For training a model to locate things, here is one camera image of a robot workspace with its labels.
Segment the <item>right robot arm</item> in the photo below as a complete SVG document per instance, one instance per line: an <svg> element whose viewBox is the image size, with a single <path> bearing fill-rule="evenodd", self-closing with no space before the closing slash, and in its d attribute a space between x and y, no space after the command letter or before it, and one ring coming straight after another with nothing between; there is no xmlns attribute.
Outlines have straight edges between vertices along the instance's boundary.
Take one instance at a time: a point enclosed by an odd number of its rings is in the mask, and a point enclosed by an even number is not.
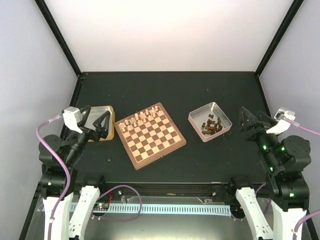
<svg viewBox="0 0 320 240"><path fill-rule="evenodd" d="M228 198L238 202L254 240L300 240L299 221L307 215L310 190L302 172L311 163L310 142L290 135L279 140L279 135L290 126L298 126L295 113L279 108L274 117L263 112L239 110L241 130L245 139L256 143L266 169L268 198L273 211L273 225L269 225L258 200L257 190L247 176L234 176L227 189Z"/></svg>

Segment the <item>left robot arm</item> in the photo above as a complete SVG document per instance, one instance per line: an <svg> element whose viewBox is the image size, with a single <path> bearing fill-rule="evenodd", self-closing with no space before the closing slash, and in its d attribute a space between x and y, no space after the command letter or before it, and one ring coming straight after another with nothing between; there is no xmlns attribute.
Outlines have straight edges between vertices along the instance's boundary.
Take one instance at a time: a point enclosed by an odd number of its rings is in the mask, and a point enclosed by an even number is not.
<svg viewBox="0 0 320 240"><path fill-rule="evenodd" d="M41 128L58 119L63 119L70 134L65 139L54 134L41 137ZM88 142L113 138L114 120L112 106L70 106L36 128L42 163L39 183L45 211L45 240L85 238L93 207L97 200L107 195L108 188L104 176L87 176L82 182L77 206L70 214L78 174L74 165Z"/></svg>

